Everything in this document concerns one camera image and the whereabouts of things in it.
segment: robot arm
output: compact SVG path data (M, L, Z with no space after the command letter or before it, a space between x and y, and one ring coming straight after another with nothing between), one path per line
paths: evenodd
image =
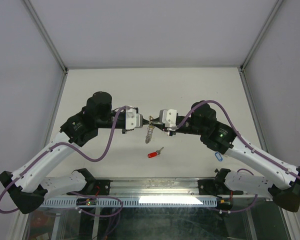
M68 192L89 191L94 186L95 179L86 169L75 170L71 175L63 177L46 176L66 157L96 137L98 129L113 126L116 112L111 109L111 95L96 92L87 100L86 106L71 116L55 138L28 163L14 172L4 171L0 174L0 181L5 187L15 181L8 192L22 213L34 211L51 197ZM142 120L137 108L127 107L124 112L118 113L115 128L126 133L141 128Z
M186 118L179 116L174 109L161 110L159 117L150 124L167 132L168 136L176 133L199 135L200 141L209 149L233 157L263 175L248 175L222 168L214 179L215 189L217 186L225 186L231 191L258 194L273 199L283 209L298 211L300 180L291 173L300 177L300 166L279 160L254 146L243 136L238 136L233 127L217 121L216 111L207 103L196 102L191 108L195 110L191 116L188 113Z

